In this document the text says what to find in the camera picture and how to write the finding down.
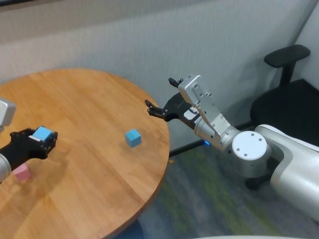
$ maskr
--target white wall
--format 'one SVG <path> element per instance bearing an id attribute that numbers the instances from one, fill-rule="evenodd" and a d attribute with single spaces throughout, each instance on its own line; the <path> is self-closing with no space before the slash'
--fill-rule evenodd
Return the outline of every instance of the white wall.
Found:
<path id="1" fill-rule="evenodd" d="M 0 10 L 0 81 L 59 67 L 124 76 L 163 106 L 168 77 L 201 74 L 229 121 L 249 120 L 274 70 L 265 54 L 291 44 L 317 0 L 58 0 Z M 196 140 L 169 123 L 171 148 Z"/>
<path id="2" fill-rule="evenodd" d="M 319 4 L 314 9 L 297 40 L 297 44 L 307 47 L 311 54 L 296 64 L 293 79 L 304 78 L 319 90 Z"/>

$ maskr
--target chair seat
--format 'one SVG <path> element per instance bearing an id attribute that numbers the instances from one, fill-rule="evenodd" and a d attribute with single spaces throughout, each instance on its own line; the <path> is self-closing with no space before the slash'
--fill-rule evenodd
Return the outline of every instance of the chair seat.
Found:
<path id="1" fill-rule="evenodd" d="M 255 126 L 269 124 L 319 146 L 319 91 L 303 79 L 260 96 L 251 107 L 250 117 Z"/>

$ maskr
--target white circular cap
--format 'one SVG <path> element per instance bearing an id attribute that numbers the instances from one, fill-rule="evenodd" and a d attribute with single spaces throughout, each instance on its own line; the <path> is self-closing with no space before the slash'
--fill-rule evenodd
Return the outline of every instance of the white circular cap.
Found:
<path id="1" fill-rule="evenodd" d="M 245 160 L 256 160 L 265 154 L 267 143 L 261 134 L 244 131 L 236 135 L 232 148 L 237 157 Z"/>

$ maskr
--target black office chair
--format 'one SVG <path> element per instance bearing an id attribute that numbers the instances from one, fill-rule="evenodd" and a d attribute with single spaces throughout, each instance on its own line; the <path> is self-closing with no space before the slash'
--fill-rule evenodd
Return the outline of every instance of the black office chair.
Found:
<path id="1" fill-rule="evenodd" d="M 268 65 L 283 68 L 280 85 L 253 103 L 250 117 L 254 126 L 269 124 L 291 137 L 319 146 L 319 91 L 304 79 L 290 82 L 296 62 L 309 55 L 306 47 L 293 45 L 265 57 Z M 275 160 L 269 160 L 270 173 L 246 180 L 246 186 L 258 189 L 270 180 L 277 165 Z"/>

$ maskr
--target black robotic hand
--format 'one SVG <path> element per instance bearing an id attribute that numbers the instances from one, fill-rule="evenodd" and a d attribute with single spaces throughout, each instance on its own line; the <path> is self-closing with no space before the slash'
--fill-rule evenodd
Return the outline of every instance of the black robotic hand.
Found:
<path id="1" fill-rule="evenodd" d="M 183 79 L 179 81 L 169 78 L 169 83 L 178 88 Z M 172 119 L 179 119 L 190 128 L 195 128 L 195 121 L 199 118 L 200 114 L 197 109 L 187 103 L 180 93 L 177 93 L 166 103 L 164 108 L 154 106 L 149 100 L 145 100 L 150 116 L 158 117 L 168 122 Z"/>
<path id="2" fill-rule="evenodd" d="M 32 158 L 46 159 L 55 147 L 58 133 L 53 132 L 46 140 L 33 137 L 35 129 L 24 129 L 10 134 L 11 141 L 0 149 L 0 153 L 8 160 L 11 170 Z"/>

